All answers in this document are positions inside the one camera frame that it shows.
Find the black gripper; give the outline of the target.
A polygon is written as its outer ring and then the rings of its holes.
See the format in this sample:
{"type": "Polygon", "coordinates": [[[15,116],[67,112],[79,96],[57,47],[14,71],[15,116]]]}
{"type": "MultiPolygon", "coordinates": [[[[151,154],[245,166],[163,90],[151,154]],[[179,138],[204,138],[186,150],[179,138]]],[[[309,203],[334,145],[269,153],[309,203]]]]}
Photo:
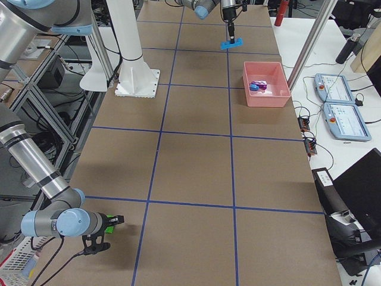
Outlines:
{"type": "Polygon", "coordinates": [[[229,33],[229,44],[235,43],[235,25],[234,21],[240,15],[241,12],[246,12],[247,7],[242,7],[241,11],[237,13],[238,7],[225,7],[222,8],[222,19],[227,23],[227,29],[229,33]]]}
{"type": "Polygon", "coordinates": [[[96,223],[93,230],[82,236],[83,254],[85,256],[108,250],[111,244],[104,241],[105,228],[124,223],[123,215],[107,216],[103,213],[95,213],[95,218],[96,223]]]}

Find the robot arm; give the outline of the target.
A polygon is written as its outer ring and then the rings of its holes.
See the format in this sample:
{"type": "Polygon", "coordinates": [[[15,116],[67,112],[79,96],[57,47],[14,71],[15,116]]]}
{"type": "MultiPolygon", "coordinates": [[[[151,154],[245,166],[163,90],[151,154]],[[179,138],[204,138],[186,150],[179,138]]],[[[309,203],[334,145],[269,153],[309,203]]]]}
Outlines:
{"type": "MultiPolygon", "coordinates": [[[[42,32],[87,36],[92,33],[90,1],[1,1],[1,79],[33,38],[42,32]]],[[[81,237],[83,255],[108,250],[108,227],[124,223],[121,215],[82,209],[85,195],[72,189],[26,132],[23,122],[1,105],[1,144],[50,200],[43,210],[28,212],[21,221],[27,237],[81,237]]]]}
{"type": "Polygon", "coordinates": [[[242,38],[235,37],[235,20],[241,12],[246,12],[248,8],[248,1],[175,1],[178,6],[187,7],[194,11],[196,16],[204,20],[211,14],[217,5],[220,5],[220,16],[222,21],[227,24],[229,39],[222,42],[220,48],[222,50],[235,48],[243,45],[242,38]]]}

